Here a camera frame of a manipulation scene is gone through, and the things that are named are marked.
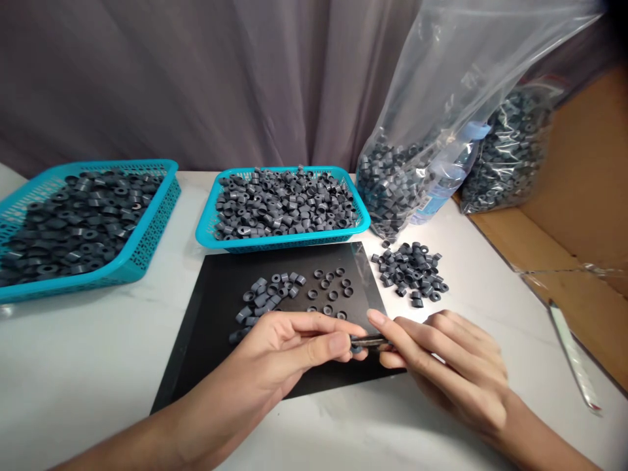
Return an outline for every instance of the bag of gray beads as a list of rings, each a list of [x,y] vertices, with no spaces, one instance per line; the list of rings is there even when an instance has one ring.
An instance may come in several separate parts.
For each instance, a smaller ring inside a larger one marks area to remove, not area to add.
[[[466,124],[486,122],[535,61],[598,15],[594,0],[424,0],[358,157],[372,230],[394,241]]]
[[[490,117],[491,131],[461,187],[464,214],[525,203],[548,151],[553,104],[562,89],[541,78],[515,87]]]

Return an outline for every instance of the finger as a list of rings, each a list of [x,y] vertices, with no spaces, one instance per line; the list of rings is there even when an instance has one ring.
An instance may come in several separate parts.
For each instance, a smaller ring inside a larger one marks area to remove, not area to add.
[[[444,311],[432,314],[423,324],[439,330],[473,355],[488,357],[493,354],[490,348],[486,348],[483,340],[472,335],[462,324],[445,316]]]
[[[495,341],[495,339],[493,337],[491,337],[487,332],[485,332],[483,329],[481,329],[480,327],[475,325],[473,322],[471,322],[468,319],[462,317],[460,314],[455,313],[454,311],[450,311],[448,309],[444,309],[442,311],[439,311],[439,312],[437,312],[437,314],[442,314],[443,316],[447,317],[448,319],[452,320],[453,322],[455,322],[455,323],[461,325],[462,327],[464,327],[474,337],[476,337],[476,338],[478,338],[480,340],[483,340],[483,341],[488,341],[491,345],[495,345],[495,346],[497,346],[499,348],[499,345],[497,344],[497,342]]]
[[[352,324],[335,317],[321,313],[306,312],[273,312],[265,314],[258,324],[281,324],[288,322],[297,332],[316,332],[329,334],[331,332],[346,332],[349,335],[365,336],[366,331],[359,325]]]
[[[345,332],[333,332],[314,337],[291,350],[276,353],[273,365],[277,368],[279,377],[288,377],[329,360],[341,358],[350,349],[349,335]]]
[[[439,388],[457,397],[464,397],[472,385],[447,368],[430,353],[420,348],[408,333],[379,311],[369,309],[368,320],[397,348],[408,368],[425,376]]]
[[[393,370],[395,368],[408,369],[408,363],[404,360],[404,357],[394,352],[382,352],[379,354],[379,362],[384,368]]]
[[[472,383],[478,384],[486,377],[486,370],[490,369],[486,360],[471,355],[438,329],[429,325],[418,324],[405,317],[397,317],[394,323],[402,327],[419,346],[428,352],[436,353],[450,367]]]

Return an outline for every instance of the curtain fold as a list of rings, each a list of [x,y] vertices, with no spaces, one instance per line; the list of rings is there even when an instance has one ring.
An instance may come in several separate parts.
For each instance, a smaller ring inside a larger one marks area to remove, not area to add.
[[[353,165],[419,0],[22,0],[0,15],[0,162]]]

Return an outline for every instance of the blue plastic basket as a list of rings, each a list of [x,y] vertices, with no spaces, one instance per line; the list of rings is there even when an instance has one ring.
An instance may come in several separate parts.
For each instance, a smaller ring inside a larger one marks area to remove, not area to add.
[[[128,173],[164,176],[164,181],[131,237],[111,262],[91,273],[0,288],[0,303],[33,300],[55,294],[121,285],[142,278],[166,228],[177,198],[181,194],[179,182],[175,177],[178,168],[179,166],[173,160],[76,162],[46,170],[15,191],[0,203],[0,244],[8,241],[22,228],[22,222],[26,216],[26,205],[34,201],[45,201],[52,193],[66,185],[64,178],[68,175],[78,175],[84,171],[104,172],[121,169]],[[6,247],[0,247],[0,256],[7,251]]]
[[[264,167],[264,169],[272,171],[290,170],[294,172],[298,170],[297,167]],[[358,215],[355,227],[321,232],[306,232],[304,234],[257,237],[254,239],[237,239],[230,241],[216,239],[214,236],[216,232],[215,226],[220,221],[218,219],[218,211],[216,211],[216,200],[222,194],[222,186],[218,181],[221,178],[229,178],[231,175],[238,175],[249,180],[251,173],[254,171],[255,169],[253,168],[231,169],[225,170],[216,177],[216,181],[211,187],[207,204],[201,215],[201,220],[196,227],[196,240],[199,244],[208,249],[224,249],[231,253],[286,249],[288,247],[304,247],[306,245],[344,242],[349,240],[352,235],[364,232],[371,225],[371,218],[368,215],[368,211],[358,195],[358,190],[355,189],[355,185],[345,170],[334,166],[305,167],[305,171],[314,172],[316,177],[323,172],[327,172],[334,178],[337,178],[341,184],[347,185],[347,188],[353,193],[353,207],[356,209]]]

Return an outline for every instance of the white table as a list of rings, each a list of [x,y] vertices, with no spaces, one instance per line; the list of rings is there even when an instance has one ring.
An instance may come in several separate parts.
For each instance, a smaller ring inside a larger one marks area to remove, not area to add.
[[[0,311],[0,469],[52,466],[148,415],[209,253],[194,230],[215,175],[177,174],[183,193],[142,280]],[[443,254],[451,290],[412,309],[383,288],[389,315],[462,313],[501,344],[513,389],[549,426],[604,469],[628,468],[628,400],[587,357],[604,417],[587,411],[546,308],[452,201],[400,238],[417,240]],[[383,250],[370,232],[352,241]],[[508,467],[402,374],[282,401],[220,469]]]

